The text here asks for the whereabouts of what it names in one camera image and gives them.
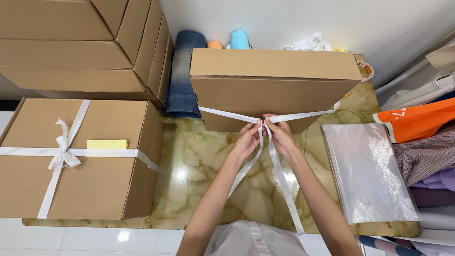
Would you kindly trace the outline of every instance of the yellow sticky note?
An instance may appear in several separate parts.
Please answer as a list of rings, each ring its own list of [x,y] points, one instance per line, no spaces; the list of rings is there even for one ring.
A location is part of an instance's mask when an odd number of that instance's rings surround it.
[[[87,148],[128,148],[125,139],[88,139]]]

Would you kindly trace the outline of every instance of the clear plastic sheet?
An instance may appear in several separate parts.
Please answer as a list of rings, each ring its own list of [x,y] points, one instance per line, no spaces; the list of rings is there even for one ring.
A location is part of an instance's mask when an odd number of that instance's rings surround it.
[[[350,225],[421,220],[383,124],[323,124],[321,129]]]

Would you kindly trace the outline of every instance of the hand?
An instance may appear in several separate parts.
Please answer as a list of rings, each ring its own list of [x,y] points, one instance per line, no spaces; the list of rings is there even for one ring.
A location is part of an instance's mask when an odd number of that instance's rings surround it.
[[[272,140],[275,147],[278,151],[287,156],[292,147],[296,147],[294,140],[291,135],[291,128],[287,122],[279,122],[278,125],[275,125],[270,121],[268,117],[276,116],[275,114],[264,114],[265,117],[264,123],[267,124],[270,131],[272,131]]]
[[[259,119],[256,124],[248,123],[240,130],[232,151],[238,154],[241,162],[243,162],[260,143],[258,128],[261,127],[261,122],[262,121]],[[262,126],[262,133],[263,136],[265,136],[266,131],[264,126]]]

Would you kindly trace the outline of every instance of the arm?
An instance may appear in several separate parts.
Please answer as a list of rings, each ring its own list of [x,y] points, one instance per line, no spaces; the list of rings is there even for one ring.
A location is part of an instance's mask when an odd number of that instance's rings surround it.
[[[278,125],[274,125],[268,117],[266,117],[265,123],[273,132],[272,139],[275,147],[288,160],[314,222],[330,253],[334,256],[362,256],[362,251],[354,239],[343,213],[293,141],[288,124],[280,122]]]
[[[227,155],[217,176],[197,204],[176,256],[204,255],[238,170],[246,157],[259,144],[259,139],[256,138],[259,127],[260,121],[256,125],[249,123],[239,132],[234,148]]]

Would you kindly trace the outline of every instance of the orange shipping bag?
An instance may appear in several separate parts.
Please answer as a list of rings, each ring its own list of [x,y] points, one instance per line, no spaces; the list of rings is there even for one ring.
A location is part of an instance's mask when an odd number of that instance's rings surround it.
[[[455,98],[373,114],[373,119],[389,129],[392,143],[431,137],[446,122],[455,118]]]

